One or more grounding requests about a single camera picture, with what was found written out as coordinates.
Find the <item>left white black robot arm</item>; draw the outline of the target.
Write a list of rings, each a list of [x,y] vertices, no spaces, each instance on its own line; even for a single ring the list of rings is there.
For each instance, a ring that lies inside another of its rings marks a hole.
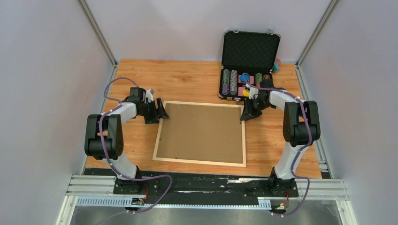
[[[161,119],[169,119],[162,99],[154,98],[152,89],[133,87],[115,108],[88,116],[84,143],[85,154],[107,163],[115,173],[116,186],[126,187],[133,194],[143,190],[146,179],[123,152],[122,126],[137,116],[142,116],[146,124],[158,124]]]

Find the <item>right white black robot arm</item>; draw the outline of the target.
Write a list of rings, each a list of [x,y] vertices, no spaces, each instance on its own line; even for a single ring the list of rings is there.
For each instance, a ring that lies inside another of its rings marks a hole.
[[[244,100],[240,119],[258,118],[269,107],[283,110],[285,148],[267,181],[269,192],[278,196],[293,187],[298,162],[303,153],[320,138],[321,129],[315,101],[304,101],[286,90],[269,86],[269,82],[262,81],[261,87],[245,82],[249,96]]]

